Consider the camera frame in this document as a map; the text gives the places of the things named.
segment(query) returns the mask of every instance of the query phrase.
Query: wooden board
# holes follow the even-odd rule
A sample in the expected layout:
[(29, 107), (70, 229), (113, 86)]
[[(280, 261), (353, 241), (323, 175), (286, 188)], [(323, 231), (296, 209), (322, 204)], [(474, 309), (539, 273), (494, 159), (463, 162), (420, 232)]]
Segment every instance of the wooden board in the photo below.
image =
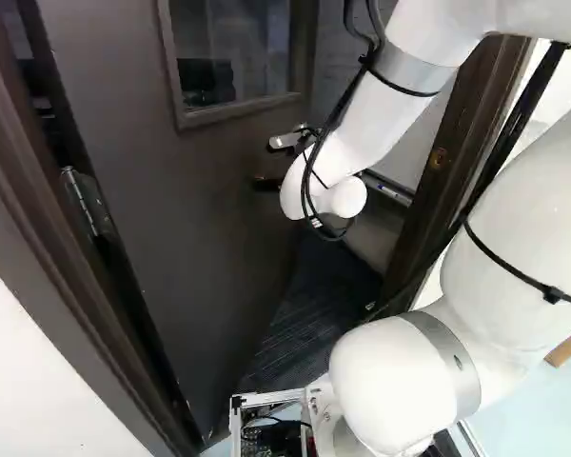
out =
[(567, 360), (571, 358), (571, 336), (564, 340), (559, 346), (557, 346), (552, 352), (550, 352), (545, 360), (552, 367), (560, 367)]

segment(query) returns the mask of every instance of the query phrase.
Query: floor mat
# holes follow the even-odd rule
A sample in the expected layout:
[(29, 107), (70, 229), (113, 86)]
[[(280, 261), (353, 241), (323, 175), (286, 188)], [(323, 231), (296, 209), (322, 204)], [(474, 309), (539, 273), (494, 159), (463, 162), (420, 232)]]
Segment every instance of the floor mat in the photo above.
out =
[(303, 387), (325, 373), (336, 341), (379, 295), (381, 276), (344, 244), (307, 232), (298, 250), (284, 301), (238, 391)]

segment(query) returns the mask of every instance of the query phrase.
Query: white wall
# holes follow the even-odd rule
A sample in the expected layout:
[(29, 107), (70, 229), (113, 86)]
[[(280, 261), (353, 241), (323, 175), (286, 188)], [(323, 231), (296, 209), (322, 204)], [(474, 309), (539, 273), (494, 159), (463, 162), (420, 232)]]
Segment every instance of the white wall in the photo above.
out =
[(0, 279), (0, 456), (87, 455), (150, 456)]

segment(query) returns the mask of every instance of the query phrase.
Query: door window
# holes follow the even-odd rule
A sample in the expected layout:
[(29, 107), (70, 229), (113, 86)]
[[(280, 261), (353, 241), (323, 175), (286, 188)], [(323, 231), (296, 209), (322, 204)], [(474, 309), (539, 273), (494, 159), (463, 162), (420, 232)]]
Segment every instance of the door window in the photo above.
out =
[(297, 95), (290, 0), (159, 0), (159, 7), (179, 127)]

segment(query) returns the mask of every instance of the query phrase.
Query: glass pane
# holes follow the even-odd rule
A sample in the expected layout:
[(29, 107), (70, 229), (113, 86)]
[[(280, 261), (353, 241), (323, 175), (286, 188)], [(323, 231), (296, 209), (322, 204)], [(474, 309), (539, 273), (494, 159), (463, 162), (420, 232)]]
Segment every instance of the glass pane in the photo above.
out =
[(286, 93), (289, 0), (169, 0), (187, 108)]

